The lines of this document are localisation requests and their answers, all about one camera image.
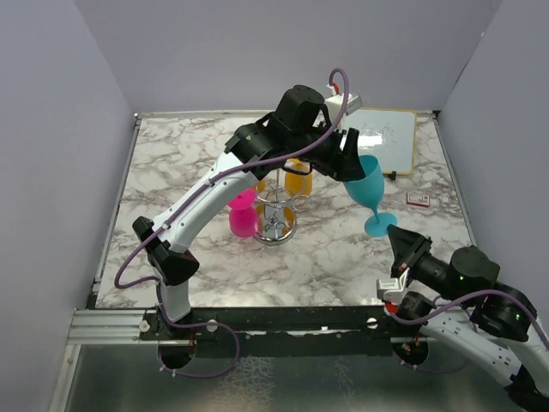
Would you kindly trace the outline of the blue wine glass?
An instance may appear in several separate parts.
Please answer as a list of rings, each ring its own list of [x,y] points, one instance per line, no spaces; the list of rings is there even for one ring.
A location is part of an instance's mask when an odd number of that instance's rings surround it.
[[[383,237],[388,234],[389,225],[397,225],[395,215],[390,212],[379,212],[378,206],[384,195],[384,177],[377,157],[363,154],[359,157],[365,177],[344,183],[347,194],[358,205],[368,208],[373,216],[365,221],[364,229],[372,237]]]

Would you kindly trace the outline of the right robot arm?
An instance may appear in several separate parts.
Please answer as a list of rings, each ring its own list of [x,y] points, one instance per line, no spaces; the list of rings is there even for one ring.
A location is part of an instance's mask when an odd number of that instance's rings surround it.
[[[377,296],[395,328],[437,339],[483,368],[520,408],[546,411],[548,335],[528,297],[499,282],[499,265],[474,245],[444,262],[429,238],[395,225],[387,231],[395,260]]]

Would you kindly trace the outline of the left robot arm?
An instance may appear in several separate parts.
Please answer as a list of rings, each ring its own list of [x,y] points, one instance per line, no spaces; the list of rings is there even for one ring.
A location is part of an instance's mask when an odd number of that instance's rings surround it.
[[[190,245],[202,229],[243,191],[288,158],[338,182],[365,176],[358,155],[358,135],[343,132],[342,120],[362,106],[357,94],[324,98],[315,89],[295,85],[272,112],[239,126],[223,152],[201,179],[152,220],[137,218],[133,230],[145,242],[147,258],[160,279],[165,312],[160,328],[173,339],[190,326],[189,280],[199,263]]]

